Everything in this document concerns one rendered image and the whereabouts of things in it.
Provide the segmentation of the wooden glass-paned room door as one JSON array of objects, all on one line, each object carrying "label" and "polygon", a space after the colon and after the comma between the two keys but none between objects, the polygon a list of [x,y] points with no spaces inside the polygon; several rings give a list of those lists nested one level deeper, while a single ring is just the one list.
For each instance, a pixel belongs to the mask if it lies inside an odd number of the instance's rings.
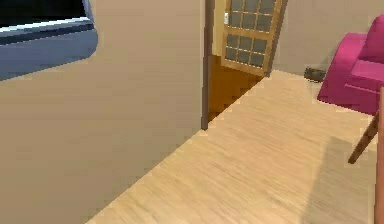
[{"label": "wooden glass-paned room door", "polygon": [[268,77],[283,0],[226,0],[222,65]]}]

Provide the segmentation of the small dark grey object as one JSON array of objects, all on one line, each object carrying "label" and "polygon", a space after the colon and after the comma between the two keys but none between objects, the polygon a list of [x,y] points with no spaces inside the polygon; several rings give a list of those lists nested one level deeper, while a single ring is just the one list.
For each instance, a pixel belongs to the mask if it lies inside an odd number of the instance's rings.
[{"label": "small dark grey object", "polygon": [[304,77],[315,82],[322,82],[325,78],[326,71],[307,67],[304,71]]}]

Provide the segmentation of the brown wooden table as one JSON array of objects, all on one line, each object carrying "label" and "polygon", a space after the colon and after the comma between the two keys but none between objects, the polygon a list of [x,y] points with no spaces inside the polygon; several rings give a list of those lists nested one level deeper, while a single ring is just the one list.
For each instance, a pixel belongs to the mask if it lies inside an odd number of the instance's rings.
[{"label": "brown wooden table", "polygon": [[378,136],[378,142],[374,224],[384,224],[384,87],[380,88],[379,109],[349,157],[350,164],[354,164],[358,160],[375,136]]}]

